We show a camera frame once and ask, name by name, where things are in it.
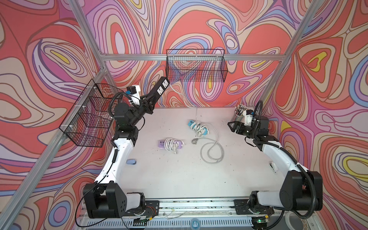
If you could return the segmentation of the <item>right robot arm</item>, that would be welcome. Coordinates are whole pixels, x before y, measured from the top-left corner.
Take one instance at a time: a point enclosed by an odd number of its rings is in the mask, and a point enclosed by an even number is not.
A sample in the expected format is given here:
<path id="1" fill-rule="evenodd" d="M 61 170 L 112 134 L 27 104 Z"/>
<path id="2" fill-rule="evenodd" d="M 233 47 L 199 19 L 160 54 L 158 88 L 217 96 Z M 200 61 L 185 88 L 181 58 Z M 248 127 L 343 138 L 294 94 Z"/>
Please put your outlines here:
<path id="1" fill-rule="evenodd" d="M 263 102 L 257 102 L 254 109 L 243 104 L 235 107 L 233 119 L 228 122 L 231 132 L 244 136 L 245 142 L 258 148 L 267 155 L 274 173 L 283 176 L 283 184 L 275 191 L 252 191 L 247 200 L 235 200 L 234 208 L 237 214 L 263 214 L 263 217 L 253 218 L 253 228 L 270 230 L 281 218 L 267 225 L 267 219 L 280 210 L 294 213 L 300 219 L 310 218 L 314 212 L 323 208 L 323 178 L 319 172 L 311 171 L 292 156 L 279 142 L 270 135 L 269 119 L 262 115 Z"/>

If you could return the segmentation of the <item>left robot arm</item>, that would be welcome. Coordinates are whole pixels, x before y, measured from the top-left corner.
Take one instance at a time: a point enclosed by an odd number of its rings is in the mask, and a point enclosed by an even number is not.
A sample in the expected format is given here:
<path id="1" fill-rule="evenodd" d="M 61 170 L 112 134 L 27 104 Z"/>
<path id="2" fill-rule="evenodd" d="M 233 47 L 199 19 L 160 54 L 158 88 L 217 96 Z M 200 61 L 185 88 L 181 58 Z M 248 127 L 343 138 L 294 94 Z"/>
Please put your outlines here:
<path id="1" fill-rule="evenodd" d="M 108 107 L 110 117 L 116 122 L 115 134 L 111 139 L 112 151 L 95 182 L 86 184 L 82 192 L 81 201 L 85 203 L 91 219 L 104 221 L 108 218 L 121 218 L 128 212 L 140 215 L 147 209 L 144 194 L 125 193 L 117 183 L 117 176 L 136 145 L 139 134 L 137 123 L 145 114 L 153 113 L 161 94 L 151 91 L 138 99 L 139 104 L 132 105 L 116 101 L 123 97 L 132 101 L 134 95 L 119 92 L 113 96 Z"/>

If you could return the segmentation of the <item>blue power strip with cord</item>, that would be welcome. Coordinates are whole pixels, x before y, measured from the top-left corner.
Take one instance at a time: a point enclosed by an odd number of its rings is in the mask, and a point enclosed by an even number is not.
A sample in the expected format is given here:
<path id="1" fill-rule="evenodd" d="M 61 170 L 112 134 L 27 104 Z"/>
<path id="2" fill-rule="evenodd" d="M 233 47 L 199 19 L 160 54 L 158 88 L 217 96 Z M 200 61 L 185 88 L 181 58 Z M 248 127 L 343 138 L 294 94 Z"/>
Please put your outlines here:
<path id="1" fill-rule="evenodd" d="M 209 134 L 209 129 L 207 125 L 201 123 L 200 121 L 190 120 L 188 126 L 196 133 L 198 137 L 206 136 L 207 134 Z"/>

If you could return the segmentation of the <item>black power strip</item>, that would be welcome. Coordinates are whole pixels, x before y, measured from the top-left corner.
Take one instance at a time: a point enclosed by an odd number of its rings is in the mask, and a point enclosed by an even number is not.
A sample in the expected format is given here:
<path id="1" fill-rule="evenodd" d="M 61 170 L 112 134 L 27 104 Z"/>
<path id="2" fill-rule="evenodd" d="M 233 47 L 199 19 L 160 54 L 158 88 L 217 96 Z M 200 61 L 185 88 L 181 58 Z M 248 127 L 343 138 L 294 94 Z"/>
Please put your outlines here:
<path id="1" fill-rule="evenodd" d="M 169 87 L 170 82 L 168 80 L 167 77 L 161 77 L 156 84 L 154 85 L 154 87 L 151 89 L 151 91 L 149 92 L 149 94 L 152 93 L 159 93 L 160 97 L 162 96 L 162 94 L 165 92 L 165 90 Z"/>

